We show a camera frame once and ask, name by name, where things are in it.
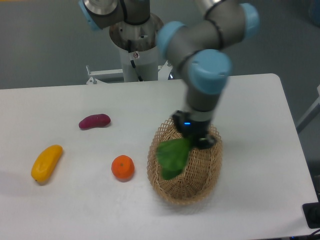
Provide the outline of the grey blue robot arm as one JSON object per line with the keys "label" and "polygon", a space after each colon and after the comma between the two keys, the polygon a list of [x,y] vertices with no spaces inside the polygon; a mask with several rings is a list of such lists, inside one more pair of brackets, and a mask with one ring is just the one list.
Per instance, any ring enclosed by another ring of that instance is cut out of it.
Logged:
{"label": "grey blue robot arm", "polygon": [[174,126],[193,147],[211,148],[209,133],[232,64],[223,49],[255,35],[260,27],[256,8],[236,0],[199,0],[203,21],[188,27],[179,21],[163,24],[148,0],[81,0],[79,7],[94,30],[109,30],[120,53],[125,82],[156,81],[162,56],[187,85]]}

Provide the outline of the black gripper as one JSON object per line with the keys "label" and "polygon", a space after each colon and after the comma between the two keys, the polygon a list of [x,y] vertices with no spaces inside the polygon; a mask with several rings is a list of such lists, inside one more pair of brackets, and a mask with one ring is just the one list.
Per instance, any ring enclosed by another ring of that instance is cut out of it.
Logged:
{"label": "black gripper", "polygon": [[199,121],[191,119],[189,112],[177,110],[172,115],[172,120],[176,130],[182,134],[184,138],[194,138],[193,146],[199,150],[212,148],[217,139],[208,134],[211,120]]}

